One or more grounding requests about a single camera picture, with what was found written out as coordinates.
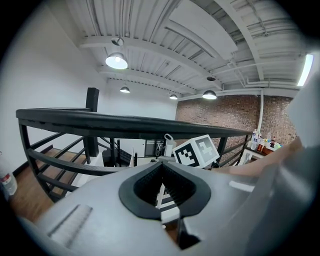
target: railing handrail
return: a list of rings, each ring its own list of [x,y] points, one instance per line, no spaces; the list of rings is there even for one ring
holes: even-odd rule
[[[26,126],[80,136],[110,137],[112,132],[113,138],[162,139],[164,134],[169,133],[175,139],[190,139],[205,134],[209,134],[211,138],[251,134],[250,131],[208,124],[78,110],[18,109],[16,117]]]

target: brick wall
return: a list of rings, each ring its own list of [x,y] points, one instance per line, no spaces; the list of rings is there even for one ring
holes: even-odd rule
[[[282,145],[289,144],[297,137],[296,129],[286,112],[291,100],[288,97],[264,96],[261,133],[267,137],[270,132]]]
[[[271,132],[271,135],[276,136],[276,140],[280,144],[288,144],[297,136],[295,128],[285,111],[290,101],[291,99],[287,97],[264,96],[261,125],[263,136],[267,136],[267,133]],[[258,127],[259,115],[260,96],[228,95],[220,96],[213,101],[202,98],[179,101],[175,119],[190,123],[253,131]],[[230,137],[225,148],[239,144],[244,139],[245,136]],[[180,145],[184,141],[177,140],[177,144]],[[220,139],[214,138],[212,141],[218,148]],[[240,150],[241,147],[223,155],[220,162],[222,163]]]

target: white box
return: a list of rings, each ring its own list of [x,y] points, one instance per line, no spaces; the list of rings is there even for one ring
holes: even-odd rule
[[[208,134],[189,139],[175,147],[173,154],[177,163],[195,168],[204,168],[220,157]]]

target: white wall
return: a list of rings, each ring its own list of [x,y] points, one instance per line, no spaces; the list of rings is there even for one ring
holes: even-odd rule
[[[0,70],[0,151],[13,172],[27,159],[22,147],[16,110],[29,108],[84,107],[88,87],[100,90],[98,112],[174,120],[177,102],[162,89],[128,83],[131,93],[121,93],[122,83],[96,72],[88,49],[78,49],[81,32],[64,0],[51,1],[36,11],[11,45]],[[53,132],[28,127],[31,143]],[[63,149],[78,136],[63,135],[51,144]],[[122,139],[121,148],[144,156],[144,140]],[[83,148],[80,142],[70,151]]]
[[[126,82],[130,93],[123,93],[120,92],[123,86],[123,81],[108,80],[103,104],[105,109],[100,108],[100,112],[118,116],[176,119],[178,101],[169,99],[168,91],[140,83]],[[134,147],[138,157],[145,156],[144,139],[121,139],[120,147],[129,154]]]
[[[83,58],[50,9],[42,6],[18,35],[0,73],[0,151],[10,172],[27,160],[16,110],[85,107],[88,87],[100,89],[98,111],[105,109],[106,81]],[[53,134],[35,128],[28,131],[31,143]],[[76,138],[63,135],[53,146],[62,149]],[[82,148],[79,143],[71,151]]]

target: wooden floor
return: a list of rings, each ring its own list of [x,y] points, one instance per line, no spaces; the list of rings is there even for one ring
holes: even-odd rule
[[[59,152],[58,149],[51,149],[46,153],[47,156],[53,157]],[[70,161],[76,154],[72,152],[66,152],[59,159]],[[81,155],[75,163],[80,164],[84,159],[85,155]],[[44,163],[37,160],[38,167]],[[50,166],[43,172],[44,175],[55,178],[61,169]],[[60,181],[67,183],[73,172],[66,171],[61,177]],[[31,222],[35,222],[43,213],[45,213],[54,203],[44,192],[38,181],[36,180],[30,167],[24,169],[17,177],[17,191],[14,196],[10,199],[10,206],[14,210],[17,216],[24,217]],[[53,192],[61,194],[62,189],[55,187]]]

